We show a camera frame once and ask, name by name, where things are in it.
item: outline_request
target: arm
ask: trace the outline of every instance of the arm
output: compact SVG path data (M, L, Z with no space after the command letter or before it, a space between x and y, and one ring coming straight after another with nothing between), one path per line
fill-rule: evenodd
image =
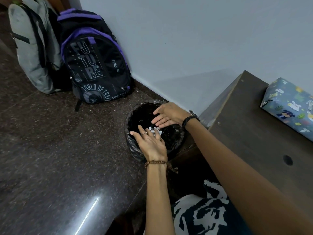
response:
M189 116L174 104L166 105L155 111L161 114L152 122L157 122L159 127L182 124ZM254 234L312 234L313 226L308 217L198 120L191 119L186 130Z
M138 128L140 134L134 131L130 134L135 137L147 161L167 161L165 142L158 131L155 130L154 137L150 130ZM147 167L146 235L175 235L166 168L164 164L149 164Z

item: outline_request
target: black wrist band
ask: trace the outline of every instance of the black wrist band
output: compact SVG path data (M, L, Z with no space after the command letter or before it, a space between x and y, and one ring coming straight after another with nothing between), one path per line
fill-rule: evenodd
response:
M187 117L186 119L184 119L184 121L182 122L182 127L183 127L183 128L185 128L187 122L188 122L189 120L191 120L191 119L197 119L198 121L200 121L199 118L198 118L198 116L197 116L195 113L193 113L192 110L189 111L189 112L190 112L192 115L189 116L189 117Z

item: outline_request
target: black and purple backpack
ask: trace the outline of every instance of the black and purple backpack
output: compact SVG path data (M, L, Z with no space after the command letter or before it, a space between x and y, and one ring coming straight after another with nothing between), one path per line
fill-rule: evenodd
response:
M61 55L71 73L75 96L95 104L130 93L131 74L125 57L101 16L76 9L60 14Z

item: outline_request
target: backpack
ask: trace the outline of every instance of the backpack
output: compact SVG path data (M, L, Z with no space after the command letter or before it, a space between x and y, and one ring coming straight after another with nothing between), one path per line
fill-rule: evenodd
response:
M70 70L73 93L95 104L125 97L131 91L131 73L115 36L90 11L60 13L61 55Z
M21 0L9 6L12 37L19 65L41 92L49 94L71 88L69 72L60 52L57 12L47 0Z

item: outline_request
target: circular logo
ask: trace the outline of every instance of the circular logo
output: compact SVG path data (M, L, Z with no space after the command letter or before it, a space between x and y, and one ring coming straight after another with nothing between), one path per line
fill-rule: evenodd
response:
M103 94L97 90L89 90L84 93L84 99L87 103L96 104L104 102Z

